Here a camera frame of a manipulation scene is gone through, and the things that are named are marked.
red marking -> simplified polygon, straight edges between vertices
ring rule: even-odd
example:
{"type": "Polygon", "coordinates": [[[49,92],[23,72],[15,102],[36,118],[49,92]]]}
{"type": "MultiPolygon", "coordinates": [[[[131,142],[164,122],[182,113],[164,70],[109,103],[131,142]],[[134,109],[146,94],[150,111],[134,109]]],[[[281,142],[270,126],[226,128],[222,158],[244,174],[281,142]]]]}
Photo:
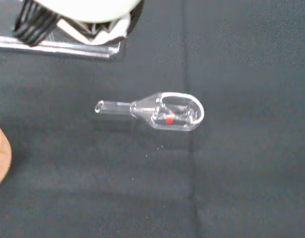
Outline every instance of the red marking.
{"type": "Polygon", "coordinates": [[[166,124],[173,124],[173,118],[167,118],[166,124]]]}

glass pipe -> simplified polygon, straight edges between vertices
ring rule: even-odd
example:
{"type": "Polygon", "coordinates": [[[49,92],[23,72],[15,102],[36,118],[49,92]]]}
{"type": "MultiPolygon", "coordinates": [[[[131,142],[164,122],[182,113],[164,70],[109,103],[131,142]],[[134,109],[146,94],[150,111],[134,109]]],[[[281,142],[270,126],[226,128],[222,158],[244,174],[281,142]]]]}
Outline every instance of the glass pipe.
{"type": "Polygon", "coordinates": [[[95,112],[129,115],[162,130],[191,131],[204,119],[204,108],[194,96],[175,92],[156,93],[132,103],[99,101],[95,112]]]}

clear glass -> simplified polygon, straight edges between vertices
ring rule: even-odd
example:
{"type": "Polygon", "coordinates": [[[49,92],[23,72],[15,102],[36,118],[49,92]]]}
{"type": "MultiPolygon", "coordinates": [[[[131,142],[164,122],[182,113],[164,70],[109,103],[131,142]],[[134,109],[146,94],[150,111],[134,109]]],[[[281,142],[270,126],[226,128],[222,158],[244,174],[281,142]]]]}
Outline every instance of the clear glass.
{"type": "Polygon", "coordinates": [[[29,47],[14,38],[11,32],[21,6],[20,0],[0,0],[0,49],[102,59],[114,59],[121,52],[122,43],[111,46],[85,45],[77,42],[59,28],[39,45],[29,47]]]}
{"type": "Polygon", "coordinates": [[[132,103],[99,101],[95,112],[129,115],[162,130],[191,131],[204,119],[204,108],[194,96],[175,92],[156,93],[132,103]]]}

cork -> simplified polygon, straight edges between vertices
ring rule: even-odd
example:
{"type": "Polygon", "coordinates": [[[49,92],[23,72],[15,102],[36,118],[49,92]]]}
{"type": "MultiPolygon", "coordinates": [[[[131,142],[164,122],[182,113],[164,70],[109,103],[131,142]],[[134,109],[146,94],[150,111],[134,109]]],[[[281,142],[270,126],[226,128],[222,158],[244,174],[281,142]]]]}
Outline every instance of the cork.
{"type": "Polygon", "coordinates": [[[0,183],[6,176],[11,164],[11,146],[0,129],[0,183]]]}

black coiled cable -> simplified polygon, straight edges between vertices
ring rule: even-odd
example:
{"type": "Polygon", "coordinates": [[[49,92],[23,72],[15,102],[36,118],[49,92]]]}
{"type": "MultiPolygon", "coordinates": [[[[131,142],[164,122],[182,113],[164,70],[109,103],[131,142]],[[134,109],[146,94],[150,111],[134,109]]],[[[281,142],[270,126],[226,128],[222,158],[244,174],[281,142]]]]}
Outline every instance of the black coiled cable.
{"type": "Polygon", "coordinates": [[[59,14],[33,0],[24,0],[13,35],[26,45],[36,46],[56,28],[60,18],[59,14]]]}

